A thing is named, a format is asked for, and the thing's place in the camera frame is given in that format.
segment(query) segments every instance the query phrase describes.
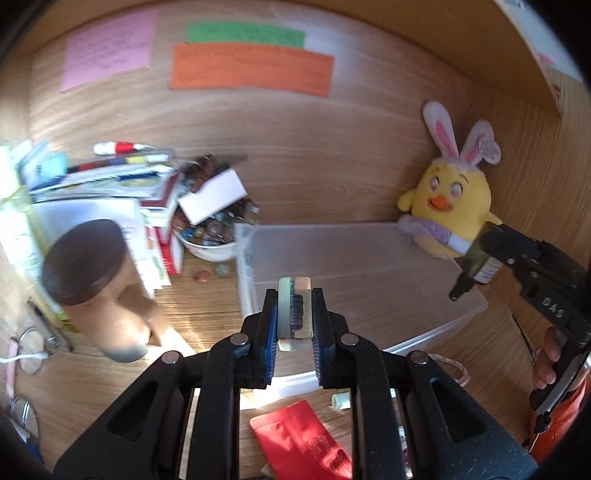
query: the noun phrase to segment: red and white marker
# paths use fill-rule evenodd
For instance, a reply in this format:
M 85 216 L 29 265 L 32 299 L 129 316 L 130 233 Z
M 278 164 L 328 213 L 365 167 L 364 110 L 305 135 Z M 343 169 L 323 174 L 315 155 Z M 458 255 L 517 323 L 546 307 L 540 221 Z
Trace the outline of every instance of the red and white marker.
M 122 155 L 146 150 L 147 148 L 154 147 L 150 147 L 150 145 L 142 145 L 141 143 L 101 142 L 95 144 L 95 146 L 92 147 L 92 151 L 95 155 Z

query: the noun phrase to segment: green paper strip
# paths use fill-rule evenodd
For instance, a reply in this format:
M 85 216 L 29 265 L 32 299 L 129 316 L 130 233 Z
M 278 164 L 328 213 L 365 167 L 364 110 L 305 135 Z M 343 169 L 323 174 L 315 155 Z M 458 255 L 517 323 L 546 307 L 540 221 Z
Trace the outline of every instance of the green paper strip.
M 187 43 L 240 42 L 304 48 L 306 33 L 248 22 L 201 22 L 189 25 Z

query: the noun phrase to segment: clear plastic storage box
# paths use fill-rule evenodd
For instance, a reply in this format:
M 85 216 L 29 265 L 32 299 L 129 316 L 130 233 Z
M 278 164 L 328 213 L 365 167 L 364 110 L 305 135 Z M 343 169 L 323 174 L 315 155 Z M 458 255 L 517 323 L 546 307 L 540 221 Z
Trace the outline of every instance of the clear plastic storage box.
M 244 316 L 260 312 L 265 292 L 281 277 L 310 277 L 326 306 L 351 332 L 398 353 L 429 351 L 486 309 L 476 289 L 453 302 L 460 273 L 434 258 L 395 223 L 236 225 L 238 287 Z M 275 397 L 318 388 L 311 345 L 277 352 Z

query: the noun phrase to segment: dark brown lid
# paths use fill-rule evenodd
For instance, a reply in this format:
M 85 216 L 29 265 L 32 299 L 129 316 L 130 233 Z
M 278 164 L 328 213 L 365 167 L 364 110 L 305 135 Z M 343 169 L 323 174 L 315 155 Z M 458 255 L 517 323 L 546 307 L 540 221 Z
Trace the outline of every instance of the dark brown lid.
M 43 286 L 60 305 L 88 301 L 117 275 L 127 251 L 113 220 L 81 223 L 51 247 L 43 264 Z

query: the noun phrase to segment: orange beak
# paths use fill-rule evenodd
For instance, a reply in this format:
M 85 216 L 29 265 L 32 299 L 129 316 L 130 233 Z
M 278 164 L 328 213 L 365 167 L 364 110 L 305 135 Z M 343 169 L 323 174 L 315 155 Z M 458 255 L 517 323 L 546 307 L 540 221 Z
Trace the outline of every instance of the orange beak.
M 436 212 L 447 213 L 453 210 L 453 205 L 443 195 L 437 195 L 427 200 L 428 205 Z

